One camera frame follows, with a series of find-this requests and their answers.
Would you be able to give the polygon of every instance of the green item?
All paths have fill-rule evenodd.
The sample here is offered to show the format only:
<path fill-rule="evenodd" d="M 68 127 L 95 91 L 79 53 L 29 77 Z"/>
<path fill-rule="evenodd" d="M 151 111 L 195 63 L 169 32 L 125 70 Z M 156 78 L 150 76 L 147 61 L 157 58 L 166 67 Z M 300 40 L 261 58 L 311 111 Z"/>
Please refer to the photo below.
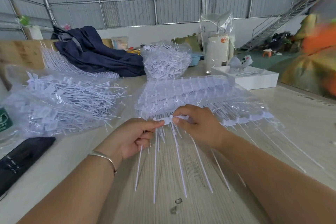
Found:
<path fill-rule="evenodd" d="M 20 24 L 27 26 L 29 24 L 29 17 L 26 15 L 21 16 L 19 19 Z"/>
<path fill-rule="evenodd" d="M 8 113 L 5 108 L 0 107 L 0 132 L 10 128 L 11 126 L 13 126 L 13 122 Z"/>
<path fill-rule="evenodd" d="M 198 35 L 196 35 L 196 33 L 194 33 L 192 36 L 188 35 L 183 38 L 178 38 L 178 37 L 175 39 L 173 38 L 171 41 L 176 44 L 188 43 L 191 47 L 192 52 L 201 51 L 200 45 L 198 44 Z"/>

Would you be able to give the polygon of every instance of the white box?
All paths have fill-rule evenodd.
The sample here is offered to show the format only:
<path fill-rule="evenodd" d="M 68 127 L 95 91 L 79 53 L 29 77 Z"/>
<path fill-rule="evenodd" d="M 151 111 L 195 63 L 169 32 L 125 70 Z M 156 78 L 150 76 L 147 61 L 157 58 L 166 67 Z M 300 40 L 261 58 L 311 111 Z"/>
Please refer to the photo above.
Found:
<path fill-rule="evenodd" d="M 225 75 L 228 77 L 231 85 L 237 83 L 246 90 L 275 87 L 279 77 L 279 73 L 274 73 L 251 66 L 246 67 L 243 72 L 255 71 L 259 73 L 245 76 L 236 76 L 242 72 L 229 74 L 229 69 L 230 66 L 213 67 L 211 68 L 211 75 Z"/>

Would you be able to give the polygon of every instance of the fingernail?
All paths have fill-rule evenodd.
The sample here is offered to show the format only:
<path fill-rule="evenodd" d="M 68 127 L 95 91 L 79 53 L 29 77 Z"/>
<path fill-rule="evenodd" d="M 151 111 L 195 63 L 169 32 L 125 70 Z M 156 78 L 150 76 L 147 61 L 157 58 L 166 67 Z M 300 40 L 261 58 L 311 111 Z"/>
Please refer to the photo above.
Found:
<path fill-rule="evenodd" d="M 180 118 L 177 118 L 177 117 L 173 117 L 172 118 L 172 121 L 175 123 L 175 124 L 178 124 Z"/>

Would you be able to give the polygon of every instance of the light wood tabletop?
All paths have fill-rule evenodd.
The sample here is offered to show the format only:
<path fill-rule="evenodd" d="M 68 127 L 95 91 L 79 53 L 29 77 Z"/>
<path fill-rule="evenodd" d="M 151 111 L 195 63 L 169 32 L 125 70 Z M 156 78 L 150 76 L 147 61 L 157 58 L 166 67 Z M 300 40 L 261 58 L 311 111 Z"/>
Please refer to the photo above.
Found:
<path fill-rule="evenodd" d="M 203 75 L 203 63 L 191 67 L 185 76 Z M 145 76 L 124 78 L 130 91 L 139 88 Z M 293 147 L 279 133 L 269 136 L 307 175 L 336 188 L 336 104 L 330 100 L 311 96 L 284 86 L 253 90 L 265 100 L 270 111 L 286 127 L 286 135 L 325 169 L 323 170 Z M 230 128 L 246 140 L 243 129 Z M 61 182 L 86 154 L 101 142 L 111 130 L 99 128 L 58 140 L 0 201 L 0 223 L 17 222 L 27 211 Z M 172 134 L 166 128 L 166 143 L 160 143 L 157 153 L 156 202 L 153 204 L 154 147 L 142 152 L 137 191 L 134 192 L 139 154 L 125 160 L 119 167 L 114 184 L 101 211 L 99 223 L 269 223 L 267 214 L 257 199 L 245 187 L 230 163 L 215 152 L 228 180 L 226 187 L 210 149 L 198 147 L 204 169 L 213 193 L 204 177 L 198 155 L 191 138 L 181 132 L 178 137 L 187 198 L 183 191 L 181 173 Z M 296 167 L 260 131 L 248 128 L 258 146 L 276 158 Z"/>

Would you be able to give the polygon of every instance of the green bottle label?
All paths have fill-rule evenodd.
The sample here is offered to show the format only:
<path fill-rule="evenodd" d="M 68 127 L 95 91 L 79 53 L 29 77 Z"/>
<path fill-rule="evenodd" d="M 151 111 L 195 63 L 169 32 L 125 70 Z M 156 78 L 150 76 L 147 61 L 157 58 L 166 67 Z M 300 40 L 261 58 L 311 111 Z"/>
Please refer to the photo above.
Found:
<path fill-rule="evenodd" d="M 10 119 L 5 108 L 0 108 L 0 132 L 10 128 L 13 125 L 12 120 Z"/>

